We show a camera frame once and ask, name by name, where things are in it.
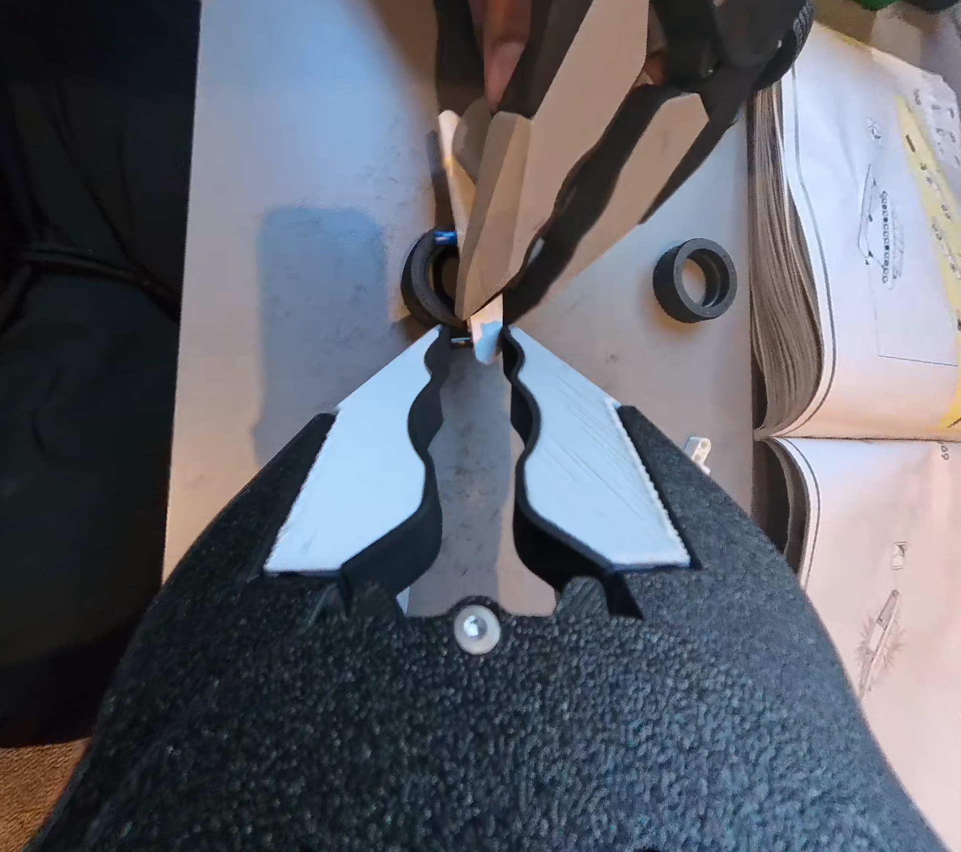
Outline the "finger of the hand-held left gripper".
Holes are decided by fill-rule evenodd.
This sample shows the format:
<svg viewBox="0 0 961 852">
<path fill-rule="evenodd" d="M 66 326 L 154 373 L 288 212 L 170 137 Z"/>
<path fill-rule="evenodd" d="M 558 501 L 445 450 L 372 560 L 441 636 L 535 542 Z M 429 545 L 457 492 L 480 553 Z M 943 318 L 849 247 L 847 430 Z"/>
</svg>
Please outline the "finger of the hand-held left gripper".
<svg viewBox="0 0 961 852">
<path fill-rule="evenodd" d="M 539 251 L 504 293 L 506 322 L 520 320 L 630 234 L 655 210 L 708 122 L 698 93 L 666 85 L 629 93 L 600 143 L 561 186 L 538 234 Z"/>
<path fill-rule="evenodd" d="M 469 318 L 520 277 L 562 185 L 643 72 L 650 0 L 592 0 L 532 117 L 495 113 L 467 214 L 455 297 Z"/>
</svg>

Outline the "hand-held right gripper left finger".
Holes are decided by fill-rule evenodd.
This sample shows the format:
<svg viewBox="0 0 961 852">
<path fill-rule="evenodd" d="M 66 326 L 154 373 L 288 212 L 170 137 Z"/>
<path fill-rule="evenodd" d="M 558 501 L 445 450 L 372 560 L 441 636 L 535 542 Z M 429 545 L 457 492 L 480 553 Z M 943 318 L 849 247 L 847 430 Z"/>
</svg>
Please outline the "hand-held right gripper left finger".
<svg viewBox="0 0 961 852">
<path fill-rule="evenodd" d="M 430 447 L 444 423 L 450 330 L 437 325 L 354 389 L 266 558 L 271 576 L 376 584 L 407 608 L 439 557 L 443 511 Z"/>
</svg>

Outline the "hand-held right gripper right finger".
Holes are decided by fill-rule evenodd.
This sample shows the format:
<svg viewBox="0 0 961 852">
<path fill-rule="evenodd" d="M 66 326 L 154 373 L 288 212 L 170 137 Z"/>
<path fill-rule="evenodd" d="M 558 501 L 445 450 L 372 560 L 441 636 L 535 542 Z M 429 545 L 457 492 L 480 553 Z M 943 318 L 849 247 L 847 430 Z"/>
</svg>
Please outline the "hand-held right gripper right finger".
<svg viewBox="0 0 961 852">
<path fill-rule="evenodd" d="M 514 541 L 557 598 L 595 583 L 612 616 L 641 617 L 628 578 L 691 557 L 605 389 L 522 329 L 501 333 L 516 466 Z"/>
</svg>

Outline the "white curved toy beam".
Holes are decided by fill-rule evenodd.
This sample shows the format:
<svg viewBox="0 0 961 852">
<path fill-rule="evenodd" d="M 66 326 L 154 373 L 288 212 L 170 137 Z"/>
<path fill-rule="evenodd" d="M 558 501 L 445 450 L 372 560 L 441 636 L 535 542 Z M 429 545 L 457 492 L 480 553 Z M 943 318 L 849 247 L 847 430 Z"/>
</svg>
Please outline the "white curved toy beam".
<svg viewBox="0 0 961 852">
<path fill-rule="evenodd" d="M 464 115 L 454 110 L 444 110 L 438 115 L 442 167 L 458 247 L 462 247 L 466 235 L 476 190 L 472 175 L 477 174 L 480 167 L 490 117 L 491 112 L 483 97 L 471 102 Z M 494 361 L 500 350 L 503 325 L 503 295 L 494 297 L 467 319 L 477 361 L 485 365 Z"/>
</svg>

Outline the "grey desk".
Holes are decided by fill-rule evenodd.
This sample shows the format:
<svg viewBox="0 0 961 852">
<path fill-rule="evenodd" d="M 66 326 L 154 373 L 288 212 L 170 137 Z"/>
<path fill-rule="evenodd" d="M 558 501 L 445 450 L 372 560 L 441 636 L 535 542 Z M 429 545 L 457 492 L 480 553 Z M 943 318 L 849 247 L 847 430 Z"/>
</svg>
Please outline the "grey desk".
<svg viewBox="0 0 961 852">
<path fill-rule="evenodd" d="M 202 0 L 165 575 L 318 413 L 422 332 L 399 293 L 447 214 L 431 0 Z M 653 273 L 691 238 L 739 290 L 682 323 Z M 745 510 L 752 411 L 744 120 L 648 222 L 522 328 L 678 445 Z"/>
</svg>

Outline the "thick open instruction booklet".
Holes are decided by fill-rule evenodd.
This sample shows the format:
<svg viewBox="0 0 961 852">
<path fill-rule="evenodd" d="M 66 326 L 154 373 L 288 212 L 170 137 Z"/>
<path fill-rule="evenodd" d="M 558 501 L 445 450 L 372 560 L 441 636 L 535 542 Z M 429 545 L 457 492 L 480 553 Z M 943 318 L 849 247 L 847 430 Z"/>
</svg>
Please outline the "thick open instruction booklet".
<svg viewBox="0 0 961 852">
<path fill-rule="evenodd" d="M 748 140 L 780 547 L 889 765 L 959 850 L 959 103 L 816 24 Z"/>
</svg>

